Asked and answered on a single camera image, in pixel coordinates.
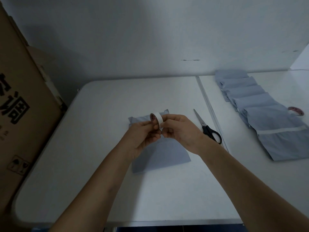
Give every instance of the person's left arm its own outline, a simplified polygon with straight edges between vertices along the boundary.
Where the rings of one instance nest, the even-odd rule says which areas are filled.
[[[103,231],[132,160],[160,138],[161,131],[154,128],[159,127],[150,121],[133,124],[50,231]]]

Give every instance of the white tape strip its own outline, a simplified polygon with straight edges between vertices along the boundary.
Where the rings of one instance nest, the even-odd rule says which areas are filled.
[[[160,124],[163,123],[163,119],[159,112],[154,112],[150,114],[150,120],[154,121],[155,119],[157,119],[160,128]]]
[[[272,130],[256,130],[257,134],[275,134],[275,133],[282,133],[282,132],[295,132],[295,131],[302,131],[307,129],[306,125],[302,125],[299,127],[294,128],[281,128],[281,129],[272,129]]]

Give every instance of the scissor blade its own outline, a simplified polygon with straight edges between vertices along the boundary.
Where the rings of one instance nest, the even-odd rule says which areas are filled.
[[[202,125],[202,126],[205,126],[206,124],[205,124],[205,122],[202,120],[202,118],[200,117],[200,115],[196,112],[195,109],[193,109],[193,110],[194,110],[194,112],[195,112],[195,114],[196,114],[198,120],[200,121],[201,125]]]

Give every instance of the person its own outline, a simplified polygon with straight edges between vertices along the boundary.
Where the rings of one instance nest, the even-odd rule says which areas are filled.
[[[248,231],[309,231],[309,219],[286,202],[187,117],[133,124],[50,231],[103,231],[132,160],[162,134],[199,155],[227,193]]]

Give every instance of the hand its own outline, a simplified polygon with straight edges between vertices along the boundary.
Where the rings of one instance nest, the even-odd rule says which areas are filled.
[[[118,146],[123,148],[129,157],[135,159],[141,151],[149,144],[157,141],[161,137],[158,125],[151,121],[134,123],[120,140]]]
[[[160,127],[163,128],[162,135],[165,138],[174,138],[194,154],[199,155],[205,142],[211,140],[186,116],[166,114],[162,115],[162,119],[164,121],[160,124]]]

